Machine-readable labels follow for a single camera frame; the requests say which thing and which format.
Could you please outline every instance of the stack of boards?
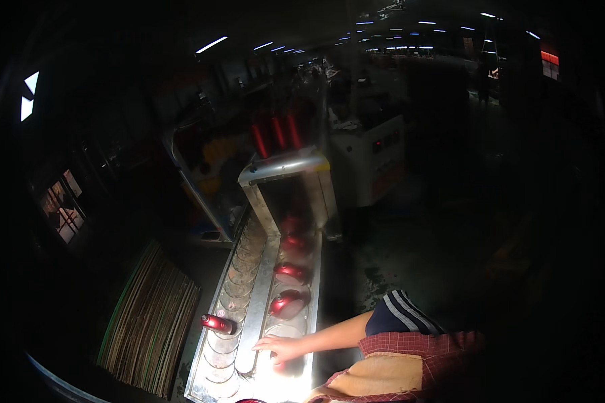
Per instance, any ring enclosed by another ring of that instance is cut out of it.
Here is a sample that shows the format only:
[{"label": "stack of boards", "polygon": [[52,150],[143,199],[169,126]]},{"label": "stack of boards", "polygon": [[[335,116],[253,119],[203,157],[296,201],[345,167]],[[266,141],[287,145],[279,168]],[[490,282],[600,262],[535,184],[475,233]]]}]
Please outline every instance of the stack of boards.
[{"label": "stack of boards", "polygon": [[199,287],[152,241],[119,297],[97,365],[123,383],[168,399],[198,294]]}]

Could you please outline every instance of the beige cloth patch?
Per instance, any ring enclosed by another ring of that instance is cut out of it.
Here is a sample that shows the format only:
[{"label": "beige cloth patch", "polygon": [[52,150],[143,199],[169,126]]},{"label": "beige cloth patch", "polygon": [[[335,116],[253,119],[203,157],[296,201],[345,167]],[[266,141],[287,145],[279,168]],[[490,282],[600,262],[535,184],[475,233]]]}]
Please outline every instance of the beige cloth patch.
[{"label": "beige cloth patch", "polygon": [[337,376],[328,387],[348,396],[421,390],[422,365],[419,355],[372,354]]}]

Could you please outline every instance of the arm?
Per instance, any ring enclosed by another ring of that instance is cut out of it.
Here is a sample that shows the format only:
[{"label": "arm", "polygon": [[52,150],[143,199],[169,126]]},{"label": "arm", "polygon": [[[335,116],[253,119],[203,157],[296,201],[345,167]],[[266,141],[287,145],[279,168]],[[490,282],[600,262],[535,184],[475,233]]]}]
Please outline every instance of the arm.
[{"label": "arm", "polygon": [[357,347],[365,337],[365,325],[371,316],[372,311],[365,312],[316,333],[307,334],[301,339],[268,334],[258,340],[252,350],[275,352],[277,356],[274,357],[274,364],[279,364],[315,351]]}]

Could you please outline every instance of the machine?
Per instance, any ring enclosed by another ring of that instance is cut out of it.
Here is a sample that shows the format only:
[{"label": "machine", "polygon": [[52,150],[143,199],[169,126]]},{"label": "machine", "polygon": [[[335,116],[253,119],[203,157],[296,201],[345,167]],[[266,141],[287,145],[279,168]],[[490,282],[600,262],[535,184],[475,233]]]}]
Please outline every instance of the machine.
[{"label": "machine", "polygon": [[273,366],[263,336],[316,329],[323,240],[337,221],[330,164],[314,147],[259,160],[238,178],[252,211],[219,279],[185,388],[195,403],[300,402],[312,389],[314,354]]},{"label": "machine", "polygon": [[367,131],[334,130],[330,144],[341,206],[373,205],[403,178],[402,115]]}]

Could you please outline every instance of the bright light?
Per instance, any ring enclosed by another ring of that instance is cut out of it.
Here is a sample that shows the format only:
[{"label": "bright light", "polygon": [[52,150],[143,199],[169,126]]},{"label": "bright light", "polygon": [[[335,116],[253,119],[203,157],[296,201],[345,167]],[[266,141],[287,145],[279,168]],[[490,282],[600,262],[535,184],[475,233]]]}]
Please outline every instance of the bright light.
[{"label": "bright light", "polygon": [[26,119],[33,111],[33,100],[26,99],[23,97],[21,101],[21,122]]},{"label": "bright light", "polygon": [[31,76],[24,79],[24,83],[32,91],[32,94],[36,93],[36,83],[38,82],[38,73],[40,73],[40,72],[35,72]]},{"label": "bright light", "polygon": [[220,43],[221,41],[224,41],[226,38],[228,38],[228,36],[223,36],[220,39],[218,39],[217,41],[211,42],[211,43],[207,44],[206,46],[204,46],[203,48],[201,48],[200,50],[198,50],[196,53],[202,53],[206,49],[210,48],[211,46],[214,46],[214,45]]},{"label": "bright light", "polygon": [[260,46],[258,46],[257,48],[253,48],[253,50],[258,50],[259,48],[264,48],[265,46],[269,46],[270,44],[272,44],[273,42],[267,42],[265,44],[261,44]]}]

